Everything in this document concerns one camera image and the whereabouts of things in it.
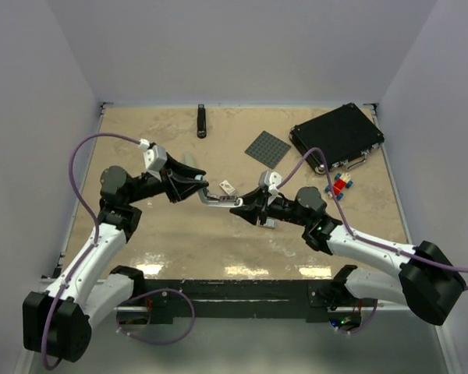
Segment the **grey staple tray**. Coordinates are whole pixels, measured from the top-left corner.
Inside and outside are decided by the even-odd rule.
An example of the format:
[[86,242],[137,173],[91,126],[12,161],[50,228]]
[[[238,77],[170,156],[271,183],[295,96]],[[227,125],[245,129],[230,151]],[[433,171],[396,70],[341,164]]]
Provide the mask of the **grey staple tray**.
[[257,226],[261,228],[268,228],[268,229],[275,229],[276,228],[276,220],[272,218],[267,218],[264,223],[261,221],[257,222]]

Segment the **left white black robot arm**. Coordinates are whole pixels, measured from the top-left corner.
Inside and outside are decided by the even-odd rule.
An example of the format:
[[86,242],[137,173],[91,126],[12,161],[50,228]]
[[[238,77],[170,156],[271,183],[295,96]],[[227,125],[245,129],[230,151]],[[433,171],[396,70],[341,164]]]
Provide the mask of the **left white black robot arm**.
[[101,173],[100,211],[83,248],[44,291],[25,297],[23,346],[43,356],[76,362],[86,351],[96,325],[119,303],[139,305],[146,296],[138,270],[116,273],[102,295],[94,291],[101,273],[131,239],[142,212],[133,203],[165,194],[172,203],[208,186],[205,171],[182,164],[164,150],[144,154],[146,171],[131,176],[120,166]]

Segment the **light blue stapler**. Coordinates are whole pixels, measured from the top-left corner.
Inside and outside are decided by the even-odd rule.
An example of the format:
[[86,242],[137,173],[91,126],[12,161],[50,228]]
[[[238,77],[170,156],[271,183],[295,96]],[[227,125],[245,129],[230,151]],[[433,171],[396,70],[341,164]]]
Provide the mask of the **light blue stapler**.
[[197,192],[200,201],[210,207],[236,208],[243,205],[243,199],[237,196],[218,196],[211,194],[207,187]]

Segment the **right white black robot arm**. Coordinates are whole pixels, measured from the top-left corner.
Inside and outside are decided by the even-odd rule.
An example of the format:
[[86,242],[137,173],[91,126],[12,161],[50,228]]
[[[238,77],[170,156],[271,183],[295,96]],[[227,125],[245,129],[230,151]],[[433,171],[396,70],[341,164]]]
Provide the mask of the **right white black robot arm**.
[[358,298],[405,305],[420,319],[441,326],[466,288],[466,282],[440,248],[427,241],[407,245],[347,228],[326,212],[315,187],[303,187],[295,199],[258,188],[230,212],[251,224],[276,219],[303,227],[302,238],[314,251],[368,266],[347,266],[335,276],[331,295],[342,306]]

